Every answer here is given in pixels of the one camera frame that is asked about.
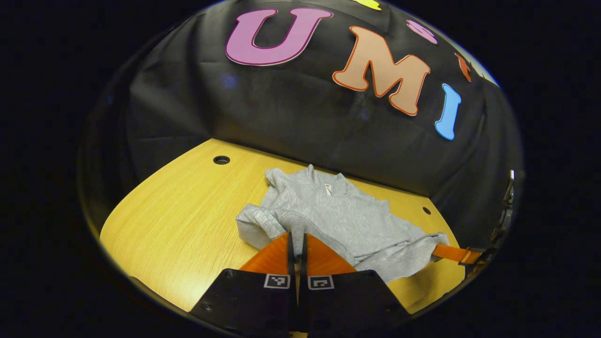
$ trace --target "pink letter u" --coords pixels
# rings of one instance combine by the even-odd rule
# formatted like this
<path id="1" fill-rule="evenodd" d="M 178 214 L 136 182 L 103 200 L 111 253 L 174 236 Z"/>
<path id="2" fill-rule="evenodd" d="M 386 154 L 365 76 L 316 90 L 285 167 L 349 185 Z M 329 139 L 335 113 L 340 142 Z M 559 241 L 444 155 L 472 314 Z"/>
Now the pink letter u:
<path id="1" fill-rule="evenodd" d="M 305 50 L 319 20 L 334 14 L 316 8 L 295 8 L 290 14 L 296 16 L 284 41 L 275 47 L 261 48 L 254 44 L 255 36 L 268 17 L 277 10 L 259 10 L 242 14 L 225 47 L 227 57 L 240 64 L 271 66 L 290 61 Z"/>

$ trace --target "letter m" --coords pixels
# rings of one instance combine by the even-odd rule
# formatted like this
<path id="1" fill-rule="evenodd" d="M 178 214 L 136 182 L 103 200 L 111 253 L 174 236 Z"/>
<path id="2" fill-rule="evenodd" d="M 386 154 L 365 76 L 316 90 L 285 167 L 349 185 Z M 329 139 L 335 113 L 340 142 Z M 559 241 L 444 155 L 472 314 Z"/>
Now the letter m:
<path id="1" fill-rule="evenodd" d="M 350 30 L 356 36 L 355 47 L 346 68 L 332 75 L 334 81 L 343 87 L 364 91 L 369 88 L 365 73 L 371 66 L 376 96 L 384 96 L 401 82 L 396 93 L 389 96 L 390 104 L 407 115 L 416 115 L 419 93 L 430 67 L 415 55 L 407 55 L 394 63 L 390 48 L 381 35 L 358 26 L 352 26 Z"/>

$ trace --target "gray hoodie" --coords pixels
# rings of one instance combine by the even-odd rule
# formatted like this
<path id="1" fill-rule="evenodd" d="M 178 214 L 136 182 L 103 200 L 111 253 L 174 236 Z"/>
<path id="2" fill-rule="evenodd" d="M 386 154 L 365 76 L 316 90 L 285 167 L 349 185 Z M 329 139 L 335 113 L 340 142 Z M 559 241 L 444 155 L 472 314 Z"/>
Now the gray hoodie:
<path id="1" fill-rule="evenodd" d="M 260 206 L 247 204 L 236 217 L 240 238 L 262 249 L 292 232 L 294 254 L 310 233 L 358 271 L 375 270 L 385 282 L 408 277 L 430 261 L 436 244 L 449 245 L 444 233 L 421 228 L 390 213 L 388 201 L 363 193 L 342 174 L 315 171 L 265 172 L 269 190 Z"/>

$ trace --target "yellow wooden surface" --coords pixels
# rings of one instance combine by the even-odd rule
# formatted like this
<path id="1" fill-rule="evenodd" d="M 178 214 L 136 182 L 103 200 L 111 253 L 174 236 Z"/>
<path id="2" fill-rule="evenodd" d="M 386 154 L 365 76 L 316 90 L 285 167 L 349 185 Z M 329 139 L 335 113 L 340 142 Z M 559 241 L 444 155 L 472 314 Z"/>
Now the yellow wooden surface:
<path id="1" fill-rule="evenodd" d="M 213 163 L 225 155 L 226 165 Z M 189 311 L 224 268 L 239 268 L 257 249 L 238 237 L 236 216 L 247 203 L 259 205 L 269 185 L 264 172 L 303 170 L 301 164 L 218 140 L 208 140 L 173 160 L 137 186 L 112 211 L 100 241 L 117 264 L 166 300 Z M 457 241 L 432 202 L 347 177 L 359 189 L 388 200 L 391 212 Z M 427 207 L 432 212 L 423 211 Z M 457 286 L 464 267 L 449 260 L 388 284 L 414 313 Z"/>

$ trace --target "wood grain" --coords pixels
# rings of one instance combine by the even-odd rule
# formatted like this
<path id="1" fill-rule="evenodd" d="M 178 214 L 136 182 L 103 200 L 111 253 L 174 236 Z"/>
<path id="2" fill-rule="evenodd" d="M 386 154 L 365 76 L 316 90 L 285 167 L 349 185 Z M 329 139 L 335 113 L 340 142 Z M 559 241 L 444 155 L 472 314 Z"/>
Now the wood grain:
<path id="1" fill-rule="evenodd" d="M 230 163 L 215 164 L 213 158 L 220 155 Z M 106 220 L 100 241 L 125 273 L 188 312 L 224 268 L 240 268 L 258 252 L 238 237 L 236 216 L 247 203 L 261 203 L 269 187 L 264 172 L 275 167 L 294 173 L 307 164 L 208 140 L 127 195 Z M 426 233 L 444 232 L 458 246 L 428 198 L 347 178 L 367 194 L 388 200 L 394 215 Z M 414 313 L 457 286 L 464 275 L 464 267 L 441 260 L 388 285 Z"/>

